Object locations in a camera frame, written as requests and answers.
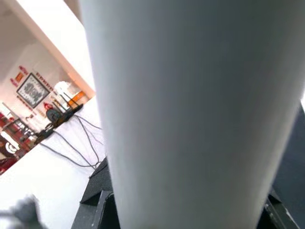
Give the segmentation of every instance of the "white pole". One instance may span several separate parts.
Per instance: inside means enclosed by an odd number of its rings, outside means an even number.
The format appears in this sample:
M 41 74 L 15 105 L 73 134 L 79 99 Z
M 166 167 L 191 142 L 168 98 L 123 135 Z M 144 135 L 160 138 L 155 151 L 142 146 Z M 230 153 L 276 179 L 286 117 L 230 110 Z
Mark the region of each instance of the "white pole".
M 121 228 L 255 228 L 304 85 L 305 2 L 81 11 Z

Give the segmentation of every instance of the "ceiling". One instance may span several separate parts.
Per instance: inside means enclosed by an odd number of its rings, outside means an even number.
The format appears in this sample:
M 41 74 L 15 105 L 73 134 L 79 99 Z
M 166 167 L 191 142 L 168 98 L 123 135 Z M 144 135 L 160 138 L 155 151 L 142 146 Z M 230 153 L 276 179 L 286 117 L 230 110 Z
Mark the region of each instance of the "ceiling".
M 32 33 L 0 0 L 0 83 L 26 45 L 36 41 Z

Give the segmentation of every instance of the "picture frame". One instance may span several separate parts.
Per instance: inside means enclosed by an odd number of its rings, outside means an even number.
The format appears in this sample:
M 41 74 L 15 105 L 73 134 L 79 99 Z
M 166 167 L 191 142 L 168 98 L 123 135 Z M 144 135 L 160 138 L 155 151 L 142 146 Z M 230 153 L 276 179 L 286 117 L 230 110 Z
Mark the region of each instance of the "picture frame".
M 35 77 L 33 73 L 18 88 L 17 94 L 32 108 L 35 108 L 50 91 Z

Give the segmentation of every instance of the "white wall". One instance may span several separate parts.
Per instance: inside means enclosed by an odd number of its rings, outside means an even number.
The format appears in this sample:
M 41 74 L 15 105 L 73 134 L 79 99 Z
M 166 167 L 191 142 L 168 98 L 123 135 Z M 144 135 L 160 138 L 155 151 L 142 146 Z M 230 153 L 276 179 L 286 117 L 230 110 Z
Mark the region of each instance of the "white wall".
M 20 72 L 20 65 L 25 67 L 29 73 L 32 72 L 35 74 L 36 72 L 39 72 L 39 74 L 52 87 L 54 87 L 59 81 L 71 81 L 71 79 L 49 54 L 46 48 L 44 48 L 39 42 L 26 46 L 20 57 L 9 70 L 1 86 L 0 100 L 2 100 L 13 112 L 25 121 L 25 123 L 31 126 L 31 128 L 40 130 L 49 123 L 49 121 L 46 118 L 43 118 L 38 112 L 38 109 L 40 109 L 45 113 L 46 110 L 43 107 L 43 102 L 34 109 L 34 112 L 37 115 L 35 115 L 33 119 L 28 119 L 29 121 L 26 121 L 25 117 L 30 116 L 33 112 L 17 98 L 16 91 L 27 76 L 23 77 L 22 81 L 19 82 L 18 87 L 15 87 L 10 81 L 11 78 L 14 79 Z M 51 95 L 55 96 L 53 93 L 50 93 L 45 100 L 47 100 Z

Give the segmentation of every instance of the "white tabletop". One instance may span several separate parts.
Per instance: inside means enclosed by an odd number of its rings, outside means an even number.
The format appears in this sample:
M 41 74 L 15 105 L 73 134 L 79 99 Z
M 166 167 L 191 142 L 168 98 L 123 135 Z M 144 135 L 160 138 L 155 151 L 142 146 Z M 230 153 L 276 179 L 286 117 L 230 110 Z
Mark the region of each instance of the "white tabletop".
M 95 98 L 91 99 L 77 115 L 101 126 Z M 85 122 L 83 124 L 99 141 L 104 142 L 101 130 Z M 77 148 L 90 163 L 97 162 L 96 155 L 92 151 L 77 118 L 71 118 L 58 127 L 57 131 Z M 95 141 L 90 133 L 89 136 L 100 161 L 102 161 L 105 158 L 104 146 Z M 57 134 L 52 134 L 43 143 L 69 156 L 79 164 L 87 165 Z M 9 209 L 18 200 L 33 194 L 39 202 L 41 222 L 47 228 L 71 228 L 79 201 L 92 172 L 91 167 L 79 167 L 38 145 L 0 176 L 0 210 Z M 10 220 L 0 219 L 0 229 L 10 228 L 10 226 Z

